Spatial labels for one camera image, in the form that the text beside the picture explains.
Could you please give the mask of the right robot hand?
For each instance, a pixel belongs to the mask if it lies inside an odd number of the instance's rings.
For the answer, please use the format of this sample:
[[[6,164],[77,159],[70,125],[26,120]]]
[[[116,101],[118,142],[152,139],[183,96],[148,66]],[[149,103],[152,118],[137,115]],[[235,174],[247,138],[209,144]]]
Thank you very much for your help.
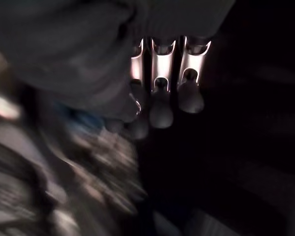
[[[200,71],[232,0],[0,0],[0,53],[47,137],[134,139],[173,123],[176,51]]]

